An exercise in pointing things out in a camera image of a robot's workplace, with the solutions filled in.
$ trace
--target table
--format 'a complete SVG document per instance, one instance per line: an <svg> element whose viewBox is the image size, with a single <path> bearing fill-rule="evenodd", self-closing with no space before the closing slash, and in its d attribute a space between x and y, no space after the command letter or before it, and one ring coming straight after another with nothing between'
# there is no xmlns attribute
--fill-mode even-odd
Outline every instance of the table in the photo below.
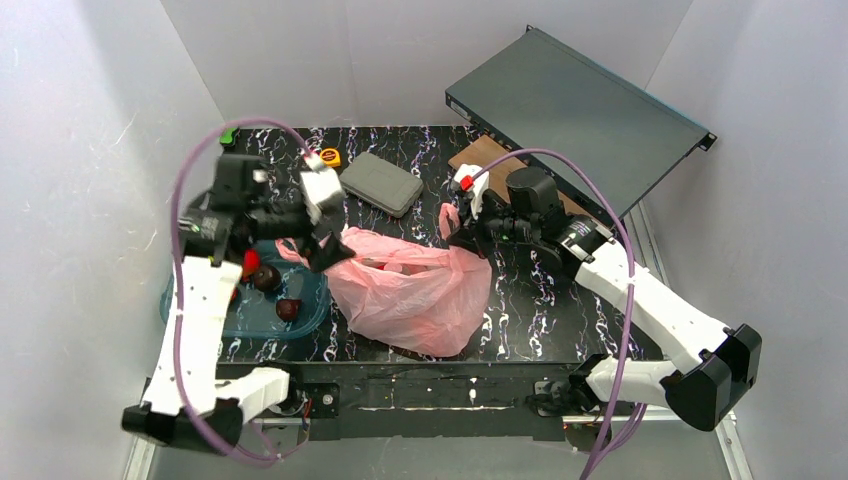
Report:
<svg viewBox="0 0 848 480"><path fill-rule="evenodd" d="M339 172L363 151L396 163L424 181L424 192L401 219L348 197L334 228L359 226L428 246L445 247L438 235L439 205L450 202L448 160L480 136L473 127L372 127L300 129L310 148L342 154ZM294 193L290 179L303 168L295 142L276 129L242 130L237 153L260 154L275 166L277 194ZM225 338L220 362L559 362L581 363L587 355L617 352L622 316L604 300L557 272L543 270L529 250L498 249L491 259L493 282L482 325L457 356L437 359L393 348L352 333L336 308L311 336L293 341ZM632 332L635 358L660 359L659 348Z"/></svg>

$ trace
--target blue container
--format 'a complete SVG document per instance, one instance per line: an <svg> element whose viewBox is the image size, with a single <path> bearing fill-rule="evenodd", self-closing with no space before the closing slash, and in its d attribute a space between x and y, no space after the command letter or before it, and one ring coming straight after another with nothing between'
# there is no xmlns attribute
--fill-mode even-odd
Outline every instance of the blue container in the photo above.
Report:
<svg viewBox="0 0 848 480"><path fill-rule="evenodd" d="M321 325L330 309L330 291L327 277L312 273L300 264L291 263L280 257L272 241L258 242L256 251L263 265L271 265L280 271L283 284L274 292L262 293L252 283L239 284L238 297L227 310L224 321L224 336L258 339L292 340L310 334ZM162 321L168 321L174 277L159 301ZM300 310L292 322L280 320L276 312L277 300L300 299Z"/></svg>

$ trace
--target wooden board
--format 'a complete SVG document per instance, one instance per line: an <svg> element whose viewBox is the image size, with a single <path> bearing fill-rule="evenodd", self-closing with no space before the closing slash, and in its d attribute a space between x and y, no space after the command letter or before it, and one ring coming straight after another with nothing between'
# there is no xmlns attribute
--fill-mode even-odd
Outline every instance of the wooden board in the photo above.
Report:
<svg viewBox="0 0 848 480"><path fill-rule="evenodd" d="M460 165L467 163L470 165L479 165L485 167L499 157L506 155L507 151L498 143L492 140L489 136L482 136L474 141L468 147L448 161L448 164L456 170ZM497 167L489 170L489 188L494 190L505 202L509 202L509 196L506 192L506 177L510 173L520 169L527 168L524 162L517 158L510 158L501 163ZM568 213L581 213L589 215L586 210L574 203L564 193L559 192L559 198L565 204L565 211Z"/></svg>

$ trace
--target white wall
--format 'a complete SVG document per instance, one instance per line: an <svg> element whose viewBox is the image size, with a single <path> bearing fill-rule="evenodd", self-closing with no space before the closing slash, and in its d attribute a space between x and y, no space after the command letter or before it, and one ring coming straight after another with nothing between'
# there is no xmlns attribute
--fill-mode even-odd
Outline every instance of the white wall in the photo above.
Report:
<svg viewBox="0 0 848 480"><path fill-rule="evenodd" d="M457 124L445 88L533 24L645 86L691 0L162 0L224 117Z"/></svg>
<svg viewBox="0 0 848 480"><path fill-rule="evenodd" d="M120 478L163 331L168 190L222 119L159 2L2 11L0 478Z"/></svg>
<svg viewBox="0 0 848 480"><path fill-rule="evenodd" d="M848 3L695 0L649 91L719 143L649 195L673 285L763 334L757 478L848 470Z"/></svg>

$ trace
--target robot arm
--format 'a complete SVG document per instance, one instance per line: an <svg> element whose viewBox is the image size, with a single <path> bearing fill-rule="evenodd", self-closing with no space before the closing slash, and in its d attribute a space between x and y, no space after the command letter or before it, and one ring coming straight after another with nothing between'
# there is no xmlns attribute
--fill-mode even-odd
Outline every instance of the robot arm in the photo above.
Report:
<svg viewBox="0 0 848 480"><path fill-rule="evenodd" d="M277 368L255 368L236 380L215 378L224 320L242 276L244 252L257 240L286 237L295 239L315 271L353 256L335 234L323 246L313 234L315 225L340 208L344 198L335 171L318 161L320 165L309 163L315 170L301 172L302 200L280 204L271 201L261 158L225 154L218 159L212 188L180 219L185 290L179 339L181 378L191 405L231 445L238 443L245 423L290 396L289 374ZM141 403L124 410L122 427L161 444L214 451L190 423L177 390L176 304L171 302L150 384Z"/></svg>
<svg viewBox="0 0 848 480"><path fill-rule="evenodd" d="M624 310L631 281L624 248L594 219L566 214L556 184L544 171L528 167L512 172L506 179L510 205L491 190L480 201L479 188L472 188L476 185L468 185L468 180L461 185L469 173L474 172L460 169L454 178L454 186L464 194L460 225L448 243L481 257L492 252L495 239L528 245L551 270L564 272ZM488 174L477 182L487 185ZM627 362L618 399L667 407L693 427L713 430L754 385L762 338L747 325L733 330L704 314L641 266L633 281L631 320L667 360ZM559 395L585 411L605 403L616 367L612 356L593 355Z"/></svg>

